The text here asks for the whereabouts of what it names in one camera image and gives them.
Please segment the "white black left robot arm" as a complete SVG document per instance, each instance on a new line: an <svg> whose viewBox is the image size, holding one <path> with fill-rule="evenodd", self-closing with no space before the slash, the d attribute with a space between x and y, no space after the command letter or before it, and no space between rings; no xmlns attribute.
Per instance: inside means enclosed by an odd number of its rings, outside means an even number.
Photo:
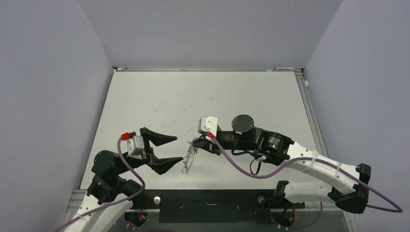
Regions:
<svg viewBox="0 0 410 232"><path fill-rule="evenodd" d="M102 150L93 159L94 177L75 216L57 228L58 232L99 232L109 228L129 209L156 207L161 199L149 195L146 184L136 172L148 166L161 175L183 160L182 157L155 156L152 145L161 146L176 136L153 132L144 127L140 133L125 132L117 141L117 151Z"/></svg>

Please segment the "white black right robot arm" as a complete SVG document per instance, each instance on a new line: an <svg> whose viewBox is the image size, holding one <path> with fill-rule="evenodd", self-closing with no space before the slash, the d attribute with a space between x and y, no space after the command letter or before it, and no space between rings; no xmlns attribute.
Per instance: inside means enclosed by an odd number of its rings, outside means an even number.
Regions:
<svg viewBox="0 0 410 232"><path fill-rule="evenodd" d="M202 117L198 123L199 137L191 145L227 159L243 154L255 161L291 168L316 179L297 183L279 181L273 194L274 203L333 203L346 212L361 214L367 208L371 167L361 163L348 165L309 150L283 134L258 128L249 115L232 120L232 130L223 131L216 117Z"/></svg>

